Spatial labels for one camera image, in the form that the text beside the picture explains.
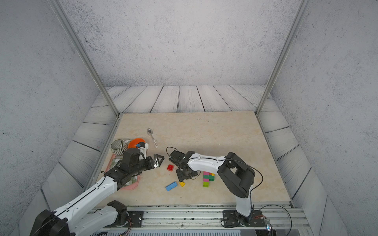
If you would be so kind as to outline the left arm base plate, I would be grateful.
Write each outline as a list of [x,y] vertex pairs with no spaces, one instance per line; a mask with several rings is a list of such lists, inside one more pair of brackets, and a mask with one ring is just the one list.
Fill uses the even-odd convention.
[[124,228],[140,228],[144,211],[122,211],[115,225]]

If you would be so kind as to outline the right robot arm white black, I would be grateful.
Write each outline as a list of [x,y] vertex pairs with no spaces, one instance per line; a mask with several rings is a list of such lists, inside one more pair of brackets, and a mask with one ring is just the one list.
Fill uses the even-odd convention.
[[218,175],[236,198],[236,217],[242,226],[250,226],[254,214],[252,190],[256,173],[251,166],[233,152],[226,156],[206,156],[194,151],[182,153],[174,150],[169,160],[177,166],[180,182],[191,179],[198,172]]

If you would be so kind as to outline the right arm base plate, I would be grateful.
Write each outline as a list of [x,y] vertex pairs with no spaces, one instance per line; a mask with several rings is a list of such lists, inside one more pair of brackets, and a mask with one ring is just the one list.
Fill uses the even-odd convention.
[[266,220],[261,211],[252,210],[249,216],[243,216],[236,210],[224,210],[220,224],[224,228],[265,227]]

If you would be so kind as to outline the red lego brick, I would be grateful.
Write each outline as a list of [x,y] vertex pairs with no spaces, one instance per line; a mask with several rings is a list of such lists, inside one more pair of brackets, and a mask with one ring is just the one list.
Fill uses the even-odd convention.
[[169,172],[172,172],[172,171],[174,170],[174,166],[171,165],[171,164],[169,164],[168,167],[167,167],[167,170],[168,170]]

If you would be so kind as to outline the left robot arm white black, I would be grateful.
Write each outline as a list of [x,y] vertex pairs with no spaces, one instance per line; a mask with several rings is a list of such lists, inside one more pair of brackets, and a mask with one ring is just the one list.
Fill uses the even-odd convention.
[[92,214],[86,214],[102,200],[120,190],[133,177],[143,171],[158,168],[164,156],[146,156],[138,148],[130,148],[123,158],[92,187],[54,211],[44,210],[36,218],[32,236],[80,236],[96,232],[105,226],[132,227],[127,207],[114,200]]

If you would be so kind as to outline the long blue lego brick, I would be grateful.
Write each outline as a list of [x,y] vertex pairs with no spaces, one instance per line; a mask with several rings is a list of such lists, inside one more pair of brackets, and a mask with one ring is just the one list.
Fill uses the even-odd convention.
[[170,190],[176,188],[177,186],[178,186],[178,185],[177,185],[176,182],[172,182],[171,184],[167,185],[167,186],[165,187],[165,189],[166,189],[166,191],[170,191]]

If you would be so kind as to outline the dark green lego brick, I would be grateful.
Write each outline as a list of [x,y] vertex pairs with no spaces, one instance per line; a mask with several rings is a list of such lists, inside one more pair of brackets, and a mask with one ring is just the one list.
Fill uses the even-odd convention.
[[215,177],[213,177],[213,176],[203,176],[203,179],[208,179],[209,181],[214,181]]

